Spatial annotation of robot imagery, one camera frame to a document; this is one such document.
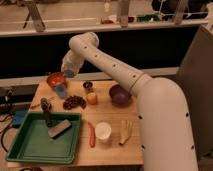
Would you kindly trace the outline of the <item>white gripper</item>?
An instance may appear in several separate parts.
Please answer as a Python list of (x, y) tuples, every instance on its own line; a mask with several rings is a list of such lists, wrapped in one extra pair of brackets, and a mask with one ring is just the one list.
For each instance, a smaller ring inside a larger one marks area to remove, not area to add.
[(83, 63), (84, 59), (82, 57), (77, 56), (69, 50), (62, 59), (61, 71), (64, 73), (65, 70), (72, 70), (76, 76), (83, 66)]

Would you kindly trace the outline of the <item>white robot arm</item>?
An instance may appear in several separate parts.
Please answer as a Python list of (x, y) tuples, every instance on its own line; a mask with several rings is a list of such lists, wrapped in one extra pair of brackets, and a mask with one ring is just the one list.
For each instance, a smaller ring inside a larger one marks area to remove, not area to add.
[(198, 171), (190, 112), (179, 85), (153, 78), (100, 51), (98, 45), (93, 32), (72, 37), (62, 71), (73, 77), (87, 60), (136, 97), (144, 171)]

